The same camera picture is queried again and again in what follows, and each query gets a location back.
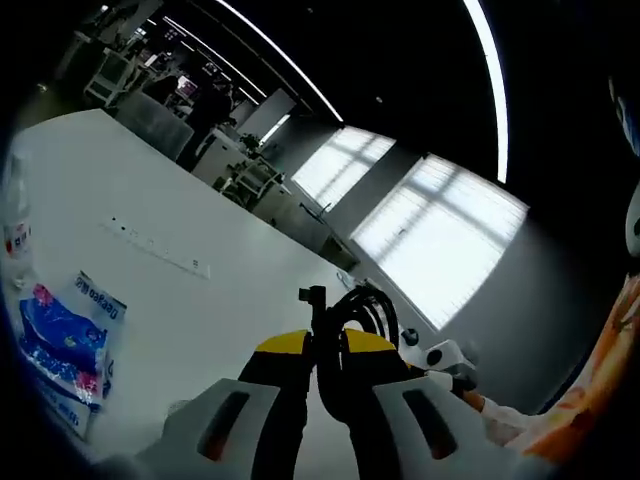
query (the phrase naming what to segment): window blind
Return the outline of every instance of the window blind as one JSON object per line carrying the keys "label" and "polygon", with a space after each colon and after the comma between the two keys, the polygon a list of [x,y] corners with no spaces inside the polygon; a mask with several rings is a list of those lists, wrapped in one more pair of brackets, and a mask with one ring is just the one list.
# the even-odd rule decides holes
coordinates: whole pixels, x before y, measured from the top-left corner
{"label": "window blind", "polygon": [[502,189],[431,155],[352,239],[439,330],[489,276],[526,211]]}
{"label": "window blind", "polygon": [[292,180],[329,211],[394,143],[391,138],[346,127],[320,147]]}

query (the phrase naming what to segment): computer monitor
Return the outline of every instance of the computer monitor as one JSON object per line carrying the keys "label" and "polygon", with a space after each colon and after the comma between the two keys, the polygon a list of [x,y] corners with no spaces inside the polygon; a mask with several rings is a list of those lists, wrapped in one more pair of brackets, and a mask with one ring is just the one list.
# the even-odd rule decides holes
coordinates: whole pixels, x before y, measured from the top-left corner
{"label": "computer monitor", "polygon": [[176,92],[184,97],[184,98],[190,98],[198,89],[198,86],[193,83],[191,80],[189,80],[187,77],[185,77],[184,75],[182,75],[180,78],[178,78],[178,88],[176,89]]}

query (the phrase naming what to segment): white sleeve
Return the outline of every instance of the white sleeve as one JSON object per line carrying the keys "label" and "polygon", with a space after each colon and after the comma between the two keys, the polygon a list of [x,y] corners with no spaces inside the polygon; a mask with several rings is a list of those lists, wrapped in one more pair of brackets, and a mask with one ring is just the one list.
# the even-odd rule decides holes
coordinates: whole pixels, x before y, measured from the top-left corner
{"label": "white sleeve", "polygon": [[486,397],[480,415],[484,420],[487,437],[500,446],[504,446],[527,430],[538,418],[536,415],[520,413],[511,407],[501,407]]}

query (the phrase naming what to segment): desk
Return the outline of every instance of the desk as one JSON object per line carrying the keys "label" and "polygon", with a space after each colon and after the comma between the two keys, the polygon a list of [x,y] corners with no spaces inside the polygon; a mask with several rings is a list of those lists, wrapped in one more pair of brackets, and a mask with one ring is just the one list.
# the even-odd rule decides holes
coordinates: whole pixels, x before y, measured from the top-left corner
{"label": "desk", "polygon": [[[82,269],[128,306],[113,390],[89,435],[95,459],[147,446],[159,438],[173,402],[237,378],[266,338],[308,328],[311,308],[297,300],[298,288],[326,285],[330,304],[345,294],[333,265],[102,111],[49,120],[18,142],[32,157],[33,246],[44,282],[55,290]],[[112,216],[197,253],[211,265],[211,279],[112,235],[101,226]],[[317,392],[310,397],[297,475],[354,476],[346,428],[324,412]]]}

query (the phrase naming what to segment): office room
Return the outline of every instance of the office room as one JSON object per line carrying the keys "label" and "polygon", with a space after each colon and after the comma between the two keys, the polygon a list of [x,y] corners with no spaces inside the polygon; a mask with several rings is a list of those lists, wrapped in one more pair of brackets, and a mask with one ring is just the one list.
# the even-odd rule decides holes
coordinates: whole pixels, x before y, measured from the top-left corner
{"label": "office room", "polygon": [[64,3],[11,53],[3,117],[6,401],[43,468],[614,458],[640,328],[627,7]]}

